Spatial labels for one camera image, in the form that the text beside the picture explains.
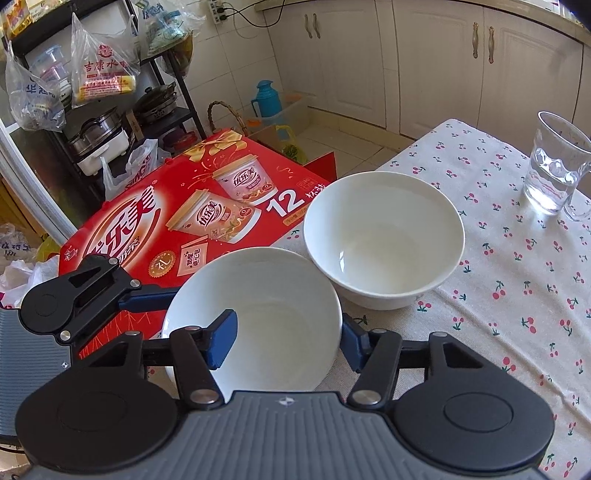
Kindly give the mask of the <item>white floral bowl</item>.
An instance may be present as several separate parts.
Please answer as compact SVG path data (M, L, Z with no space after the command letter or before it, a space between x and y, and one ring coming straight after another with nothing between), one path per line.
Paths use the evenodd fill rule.
M342 307L332 283L310 260L271 247L223 255L193 274L166 311L161 335L208 326L225 309L238 337L212 373L221 393L312 391L339 350Z

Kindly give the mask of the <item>white kitchen cabinets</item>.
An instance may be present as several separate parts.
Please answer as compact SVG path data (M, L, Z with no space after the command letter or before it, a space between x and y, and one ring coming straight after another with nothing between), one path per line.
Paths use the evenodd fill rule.
M590 35L525 1L266 1L283 85L417 139L459 119L528 152L537 115L590 127Z

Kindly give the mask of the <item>red drink carton box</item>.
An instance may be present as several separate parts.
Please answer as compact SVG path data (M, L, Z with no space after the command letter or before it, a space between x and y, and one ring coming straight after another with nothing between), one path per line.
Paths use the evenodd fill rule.
M331 182L233 130L167 159L103 204L60 251L59 272L89 254L116 262L132 282L179 287L222 255L304 245L301 222Z

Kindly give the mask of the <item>wicker basket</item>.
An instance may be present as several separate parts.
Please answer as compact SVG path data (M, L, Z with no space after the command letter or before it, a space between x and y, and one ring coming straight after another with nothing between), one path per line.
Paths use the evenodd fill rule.
M214 100L207 105L207 123L211 133L217 133L224 128L232 128L245 137L249 137L249 126L242 113L221 100Z

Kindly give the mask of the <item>teal thermos jug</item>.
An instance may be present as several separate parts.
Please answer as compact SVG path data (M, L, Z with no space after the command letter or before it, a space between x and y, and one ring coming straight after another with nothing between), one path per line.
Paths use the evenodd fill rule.
M257 117L273 117L283 110L280 94L271 86L272 83L272 80L262 80L256 85L256 98L252 99L250 104Z

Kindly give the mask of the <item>white plastic bag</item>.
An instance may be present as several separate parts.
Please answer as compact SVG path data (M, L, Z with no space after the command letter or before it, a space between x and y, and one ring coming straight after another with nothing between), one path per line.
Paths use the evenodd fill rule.
M71 21L73 108L134 93L140 75L133 20L115 34L87 30L75 13Z

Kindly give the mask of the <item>metal storage rack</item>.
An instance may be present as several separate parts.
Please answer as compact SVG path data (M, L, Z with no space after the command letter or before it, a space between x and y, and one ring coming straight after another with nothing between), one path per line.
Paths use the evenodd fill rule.
M1 113L30 193L81 223L109 195L104 166L122 173L144 139L197 121L176 99L204 23L181 1L68 1L39 18L3 2Z

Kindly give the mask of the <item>glass water mug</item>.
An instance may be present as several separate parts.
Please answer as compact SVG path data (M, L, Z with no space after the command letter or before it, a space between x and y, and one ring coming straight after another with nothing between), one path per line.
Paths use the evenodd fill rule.
M561 116L540 111L525 176L523 192L530 203L548 216L561 211L573 221L590 219L590 207L579 211L574 196L590 173L590 138Z

